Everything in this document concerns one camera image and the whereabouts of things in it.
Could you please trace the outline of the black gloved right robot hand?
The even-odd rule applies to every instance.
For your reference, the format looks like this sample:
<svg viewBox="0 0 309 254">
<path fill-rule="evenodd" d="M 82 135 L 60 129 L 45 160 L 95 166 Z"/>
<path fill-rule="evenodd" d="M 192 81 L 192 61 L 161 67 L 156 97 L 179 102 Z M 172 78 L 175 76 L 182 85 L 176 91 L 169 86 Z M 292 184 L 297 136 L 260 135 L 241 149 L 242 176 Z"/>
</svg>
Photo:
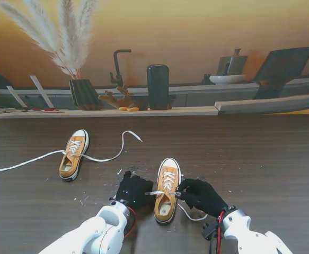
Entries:
<svg viewBox="0 0 309 254">
<path fill-rule="evenodd" d="M 219 217 L 227 203 L 218 195 L 211 184 L 200 179 L 184 179 L 177 188 L 179 199 L 190 209 L 196 208 L 213 217 Z"/>
</svg>

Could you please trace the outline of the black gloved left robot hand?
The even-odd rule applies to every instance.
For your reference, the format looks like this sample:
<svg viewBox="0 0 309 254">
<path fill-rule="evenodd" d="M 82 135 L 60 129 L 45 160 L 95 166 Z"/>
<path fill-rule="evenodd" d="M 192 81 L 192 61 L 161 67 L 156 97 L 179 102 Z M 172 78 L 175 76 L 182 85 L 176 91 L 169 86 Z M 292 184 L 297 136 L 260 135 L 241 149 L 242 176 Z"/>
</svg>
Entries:
<svg viewBox="0 0 309 254">
<path fill-rule="evenodd" d="M 131 171 L 126 171 L 119 184 L 115 200 L 125 204 L 132 209 L 139 209 L 149 204 L 149 197 L 145 193 L 153 190 L 153 182 L 138 175 L 133 175 Z"/>
</svg>

